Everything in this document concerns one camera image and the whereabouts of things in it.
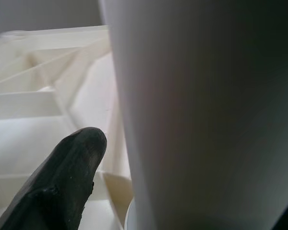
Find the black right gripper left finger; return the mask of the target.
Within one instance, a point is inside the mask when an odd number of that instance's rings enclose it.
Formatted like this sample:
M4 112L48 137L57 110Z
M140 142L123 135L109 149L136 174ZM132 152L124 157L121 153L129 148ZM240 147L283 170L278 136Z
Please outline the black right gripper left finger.
M0 217L0 230L76 230L107 148L104 132L85 127L62 139Z

